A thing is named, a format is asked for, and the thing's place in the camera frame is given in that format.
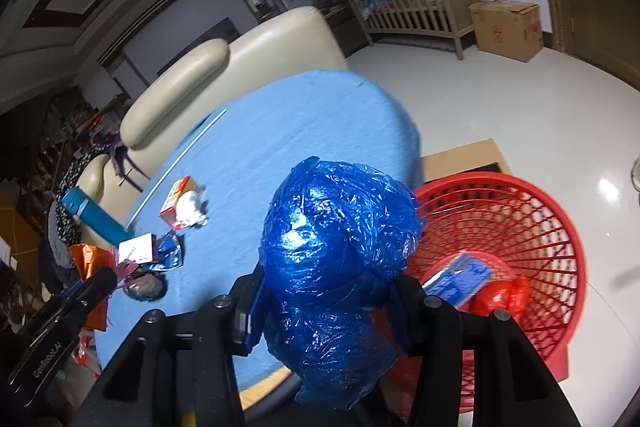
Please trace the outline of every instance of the white box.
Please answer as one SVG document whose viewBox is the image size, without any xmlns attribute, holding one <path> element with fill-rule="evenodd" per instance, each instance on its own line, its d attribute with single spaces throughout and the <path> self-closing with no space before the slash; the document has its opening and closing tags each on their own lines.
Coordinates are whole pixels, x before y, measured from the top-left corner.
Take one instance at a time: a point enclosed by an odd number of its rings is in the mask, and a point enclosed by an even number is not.
<svg viewBox="0 0 640 427">
<path fill-rule="evenodd" d="M 156 241 L 152 233 L 145 233 L 133 239 L 123 241 L 118 247 L 118 264 L 129 259 L 138 264 L 156 260 Z"/>
</svg>

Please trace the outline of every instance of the blue plastic bag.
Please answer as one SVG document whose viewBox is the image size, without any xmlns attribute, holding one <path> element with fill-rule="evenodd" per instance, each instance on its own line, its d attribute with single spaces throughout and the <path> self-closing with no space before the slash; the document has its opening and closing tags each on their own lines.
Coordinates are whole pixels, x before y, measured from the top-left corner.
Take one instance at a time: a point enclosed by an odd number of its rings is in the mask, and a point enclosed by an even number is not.
<svg viewBox="0 0 640 427">
<path fill-rule="evenodd" d="M 369 311 L 417 246 L 416 210 L 413 193 L 386 174 L 315 156 L 276 191 L 260 244 L 275 297 L 264 336 L 302 379 L 298 401 L 349 409 L 395 362 Z"/>
</svg>

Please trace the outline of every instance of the bolt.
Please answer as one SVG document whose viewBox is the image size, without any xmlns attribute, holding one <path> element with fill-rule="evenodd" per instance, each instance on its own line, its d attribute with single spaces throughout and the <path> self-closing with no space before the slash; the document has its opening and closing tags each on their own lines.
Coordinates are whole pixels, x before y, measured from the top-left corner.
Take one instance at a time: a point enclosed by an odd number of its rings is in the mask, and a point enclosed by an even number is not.
<svg viewBox="0 0 640 427">
<path fill-rule="evenodd" d="M 160 310 L 151 310 L 145 315 L 145 322 L 153 324 L 154 322 L 158 322 L 160 317 L 162 317 L 162 312 Z"/>
<path fill-rule="evenodd" d="M 442 299 L 435 295 L 427 295 L 424 298 L 424 305 L 427 306 L 427 308 L 439 308 L 442 306 Z"/>
<path fill-rule="evenodd" d="M 499 321 L 506 322 L 511 318 L 510 312 L 504 309 L 494 311 L 495 318 Z"/>
<path fill-rule="evenodd" d="M 231 306 L 231 297 L 226 293 L 218 295 L 217 297 L 214 297 L 213 305 L 216 308 L 227 308 L 228 306 Z"/>
</svg>

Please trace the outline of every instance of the round table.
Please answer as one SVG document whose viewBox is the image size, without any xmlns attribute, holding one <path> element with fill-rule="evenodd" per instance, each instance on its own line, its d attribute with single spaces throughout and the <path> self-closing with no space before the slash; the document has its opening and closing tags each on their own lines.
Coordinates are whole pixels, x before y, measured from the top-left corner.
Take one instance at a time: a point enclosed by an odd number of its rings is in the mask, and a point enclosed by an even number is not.
<svg viewBox="0 0 640 427">
<path fill-rule="evenodd" d="M 166 233 L 159 209 L 173 183 L 187 175 L 205 187 L 209 220 L 203 227 L 178 232 L 183 235 L 184 265 L 166 272 L 168 291 L 162 299 L 137 302 L 122 290 L 113 293 L 107 331 L 95 333 L 102 367 L 149 309 L 166 315 L 195 311 L 214 296 L 228 293 L 237 277 L 252 272 L 271 198 L 303 159 L 315 155 L 364 163 L 411 188 L 421 182 L 417 130 L 396 100 L 349 71 L 309 71 L 213 111 L 170 154 L 130 215 L 222 108 L 226 113 L 162 181 L 133 227 L 136 235 Z M 264 338 L 249 357 L 235 357 L 234 364 L 244 407 L 289 374 L 268 353 Z"/>
</svg>

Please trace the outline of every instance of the red plastic basket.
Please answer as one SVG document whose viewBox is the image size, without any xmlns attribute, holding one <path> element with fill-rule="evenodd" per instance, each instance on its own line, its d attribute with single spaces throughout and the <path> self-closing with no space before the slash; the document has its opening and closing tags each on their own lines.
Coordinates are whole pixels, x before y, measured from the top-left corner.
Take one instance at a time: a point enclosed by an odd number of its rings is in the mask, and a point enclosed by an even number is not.
<svg viewBox="0 0 640 427">
<path fill-rule="evenodd" d="M 465 250 L 491 267 L 494 280 L 525 275 L 531 294 L 520 327 L 545 360 L 566 349 L 587 279 L 580 238 L 560 205 L 539 188 L 494 172 L 448 176 L 415 195 L 428 221 L 407 274 L 424 283 Z M 419 365 L 420 359 L 401 357 L 388 376 L 413 395 Z M 472 409 L 473 401 L 473 352 L 465 351 L 461 409 Z"/>
</svg>

